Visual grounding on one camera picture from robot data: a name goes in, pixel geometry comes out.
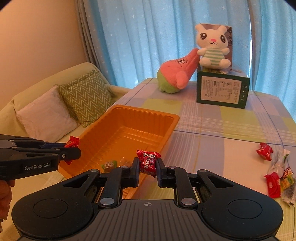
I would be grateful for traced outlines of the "left hand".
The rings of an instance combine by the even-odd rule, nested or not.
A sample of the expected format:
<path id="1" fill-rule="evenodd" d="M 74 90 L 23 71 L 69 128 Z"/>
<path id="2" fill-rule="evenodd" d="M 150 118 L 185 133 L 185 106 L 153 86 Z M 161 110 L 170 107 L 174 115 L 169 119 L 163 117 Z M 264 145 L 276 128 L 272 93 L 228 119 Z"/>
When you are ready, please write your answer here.
<path id="1" fill-rule="evenodd" d="M 11 188 L 15 186 L 15 180 L 0 182 L 0 218 L 1 221 L 6 220 L 10 210 L 12 200 Z"/>

